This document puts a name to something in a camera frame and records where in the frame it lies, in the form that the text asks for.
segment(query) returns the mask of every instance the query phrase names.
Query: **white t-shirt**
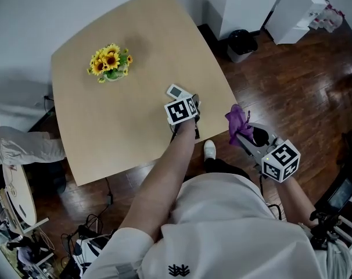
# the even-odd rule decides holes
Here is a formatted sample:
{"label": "white t-shirt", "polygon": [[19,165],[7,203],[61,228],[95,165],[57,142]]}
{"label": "white t-shirt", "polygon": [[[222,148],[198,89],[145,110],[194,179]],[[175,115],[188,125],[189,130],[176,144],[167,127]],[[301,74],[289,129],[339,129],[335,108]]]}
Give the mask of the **white t-shirt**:
{"label": "white t-shirt", "polygon": [[161,233],[154,243],[134,228],[116,231],[84,279],[342,279],[333,275],[348,264],[340,244],[342,254],[337,247],[332,253],[335,271],[300,226],[276,220],[259,189],[233,174],[203,174],[184,183]]}

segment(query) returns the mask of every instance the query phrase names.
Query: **device screen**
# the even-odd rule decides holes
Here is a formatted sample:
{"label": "device screen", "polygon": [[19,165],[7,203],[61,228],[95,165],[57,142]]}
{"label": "device screen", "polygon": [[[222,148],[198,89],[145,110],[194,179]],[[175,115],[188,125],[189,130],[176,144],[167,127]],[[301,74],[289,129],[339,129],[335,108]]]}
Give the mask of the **device screen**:
{"label": "device screen", "polygon": [[339,189],[332,195],[331,199],[328,200],[328,203],[337,210],[341,210],[351,196],[352,182],[347,178]]}
{"label": "device screen", "polygon": [[173,96],[179,97],[179,95],[181,94],[181,91],[180,91],[178,88],[173,87],[173,88],[171,89],[170,93],[171,93]]}

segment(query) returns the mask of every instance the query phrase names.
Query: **black pants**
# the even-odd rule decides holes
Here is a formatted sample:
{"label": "black pants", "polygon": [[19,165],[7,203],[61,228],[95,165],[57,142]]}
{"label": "black pants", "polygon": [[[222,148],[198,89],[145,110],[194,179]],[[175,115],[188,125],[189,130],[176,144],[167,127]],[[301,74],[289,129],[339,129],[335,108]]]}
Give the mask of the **black pants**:
{"label": "black pants", "polygon": [[239,167],[227,164],[221,159],[208,158],[204,162],[204,169],[206,173],[225,173],[225,174],[237,174],[244,178],[250,179],[250,176]]}

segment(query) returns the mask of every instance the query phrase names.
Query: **black logo on shirt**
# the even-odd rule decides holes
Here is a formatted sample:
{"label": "black logo on shirt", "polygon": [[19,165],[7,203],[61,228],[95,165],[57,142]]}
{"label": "black logo on shirt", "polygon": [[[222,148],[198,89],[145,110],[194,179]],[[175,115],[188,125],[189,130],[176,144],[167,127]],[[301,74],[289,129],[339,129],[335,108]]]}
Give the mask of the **black logo on shirt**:
{"label": "black logo on shirt", "polygon": [[181,265],[181,267],[178,267],[175,264],[172,267],[168,266],[168,270],[170,271],[169,274],[174,277],[177,277],[179,275],[185,277],[190,273],[189,266],[185,267],[183,264]]}

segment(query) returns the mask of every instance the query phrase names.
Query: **white cube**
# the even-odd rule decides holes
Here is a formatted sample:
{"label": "white cube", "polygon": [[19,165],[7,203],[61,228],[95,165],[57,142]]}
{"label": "white cube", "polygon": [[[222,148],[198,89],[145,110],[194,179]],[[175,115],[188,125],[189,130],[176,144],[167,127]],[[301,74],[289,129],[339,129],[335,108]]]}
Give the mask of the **white cube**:
{"label": "white cube", "polygon": [[262,173],[281,183],[299,168],[300,156],[300,152],[287,139],[262,158]]}

